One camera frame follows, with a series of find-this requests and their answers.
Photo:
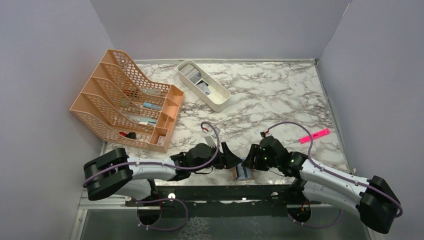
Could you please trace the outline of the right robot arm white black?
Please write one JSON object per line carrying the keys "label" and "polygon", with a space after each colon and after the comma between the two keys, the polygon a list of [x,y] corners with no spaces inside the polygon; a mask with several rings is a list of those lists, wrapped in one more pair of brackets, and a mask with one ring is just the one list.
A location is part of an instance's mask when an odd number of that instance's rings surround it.
{"label": "right robot arm white black", "polygon": [[288,151],[273,136],[252,144],[242,166],[258,171],[276,168],[296,179],[296,185],[288,190],[292,202],[331,205],[359,217],[365,226],[381,234],[389,233],[401,211],[399,199],[384,178],[375,175],[367,179],[317,163],[304,153]]}

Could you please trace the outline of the brown leather card holder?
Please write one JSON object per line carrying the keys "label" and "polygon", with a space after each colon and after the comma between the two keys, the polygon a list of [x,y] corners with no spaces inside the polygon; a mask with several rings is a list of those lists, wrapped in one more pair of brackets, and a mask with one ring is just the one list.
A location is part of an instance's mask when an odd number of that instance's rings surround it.
{"label": "brown leather card holder", "polygon": [[250,168],[238,164],[232,168],[233,180],[236,182],[254,180],[253,171]]}

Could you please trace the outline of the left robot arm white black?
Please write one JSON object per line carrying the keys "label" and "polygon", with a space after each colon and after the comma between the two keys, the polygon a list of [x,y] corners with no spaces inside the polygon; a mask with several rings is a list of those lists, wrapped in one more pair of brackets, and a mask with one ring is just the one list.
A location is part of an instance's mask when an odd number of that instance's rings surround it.
{"label": "left robot arm white black", "polygon": [[157,200],[157,191],[144,183],[128,187],[131,181],[185,180],[192,173],[206,168],[231,169],[242,163],[227,144],[219,147],[199,143],[188,151],[164,159],[131,157],[122,147],[111,150],[83,166],[88,198],[98,201],[114,194],[138,198],[144,205]]}

